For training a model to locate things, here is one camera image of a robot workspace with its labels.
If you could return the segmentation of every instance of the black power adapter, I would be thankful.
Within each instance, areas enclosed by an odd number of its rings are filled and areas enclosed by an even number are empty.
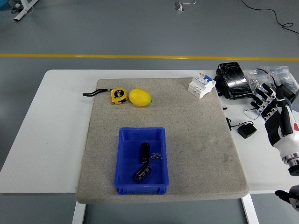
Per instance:
[[[256,132],[256,128],[251,123],[241,125],[238,128],[238,133],[245,139],[253,135],[254,132]]]

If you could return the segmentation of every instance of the blue bin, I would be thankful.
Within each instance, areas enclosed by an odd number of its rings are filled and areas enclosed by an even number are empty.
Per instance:
[[[140,145],[143,142],[149,143],[150,155],[157,153],[161,158],[150,160],[151,172],[138,183],[133,176],[142,166]],[[120,195],[166,193],[169,178],[166,135],[163,127],[122,127],[120,129],[114,185]]]
[[[8,3],[8,0],[0,0],[0,8]]]

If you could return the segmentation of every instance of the yellow tape measure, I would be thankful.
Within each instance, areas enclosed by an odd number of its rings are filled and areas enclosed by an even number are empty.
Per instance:
[[[123,88],[117,88],[111,91],[111,100],[115,105],[122,104],[127,101],[127,91]]]

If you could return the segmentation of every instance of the yellow floor line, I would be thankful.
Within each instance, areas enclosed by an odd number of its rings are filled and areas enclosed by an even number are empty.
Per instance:
[[[193,59],[193,60],[248,60],[299,61],[296,57],[234,57],[234,56],[168,56],[168,55],[77,55],[77,54],[1,54],[0,57],[75,57],[75,58],[137,58],[137,59]]]

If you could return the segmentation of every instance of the lemon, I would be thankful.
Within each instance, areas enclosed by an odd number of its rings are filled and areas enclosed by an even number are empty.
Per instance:
[[[151,103],[151,96],[145,89],[135,88],[129,93],[129,99],[136,106],[146,106]]]

